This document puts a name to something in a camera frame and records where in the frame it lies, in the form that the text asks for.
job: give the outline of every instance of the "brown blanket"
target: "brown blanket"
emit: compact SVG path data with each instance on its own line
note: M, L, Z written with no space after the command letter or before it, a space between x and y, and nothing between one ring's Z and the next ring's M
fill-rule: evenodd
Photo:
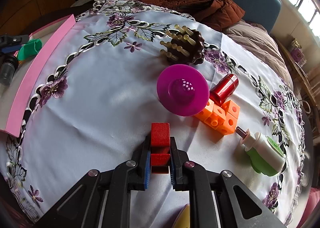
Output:
M137 0L166 7L181 13L188 13L196 21L216 31L233 25L244 16L242 10L232 0Z
M267 31L241 20L224 29L223 33L271 67L293 90L291 76L280 55L278 46Z

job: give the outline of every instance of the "blue cushion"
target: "blue cushion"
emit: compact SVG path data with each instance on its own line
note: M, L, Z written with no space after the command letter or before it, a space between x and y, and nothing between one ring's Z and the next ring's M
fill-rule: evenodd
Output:
M233 0L244 11L243 20L261 24L270 33L281 9L280 0Z

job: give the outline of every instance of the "white bottle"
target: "white bottle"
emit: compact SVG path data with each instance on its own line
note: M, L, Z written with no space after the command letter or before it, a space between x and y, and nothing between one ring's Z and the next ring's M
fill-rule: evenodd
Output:
M240 143L245 145L244 151L250 156L251 166L257 173L273 176L282 170L285 156L273 139L260 132L253 136L249 129L244 132L239 127L236 133L241 136Z

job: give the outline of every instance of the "brown jacket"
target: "brown jacket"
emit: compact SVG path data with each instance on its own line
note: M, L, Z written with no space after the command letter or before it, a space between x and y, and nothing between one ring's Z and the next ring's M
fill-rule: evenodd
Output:
M244 16L242 10L232 0L137 0L147 4L166 7L181 13L188 13L196 21L214 30L233 25Z

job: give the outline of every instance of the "green bottle cap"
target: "green bottle cap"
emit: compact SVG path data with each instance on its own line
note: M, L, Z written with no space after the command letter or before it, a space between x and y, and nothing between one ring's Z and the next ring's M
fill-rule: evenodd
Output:
M37 55L42 48L42 42L40 39L29 40L24 44L18 52L18 60L22 61L30 56Z
M273 147L276 150L276 152L278 152L279 155L284 158L284 154L283 154L281 148L279 147L279 145L273 139L271 139L269 136L267 136L267 140L268 140L269 144L271 145L271 147Z

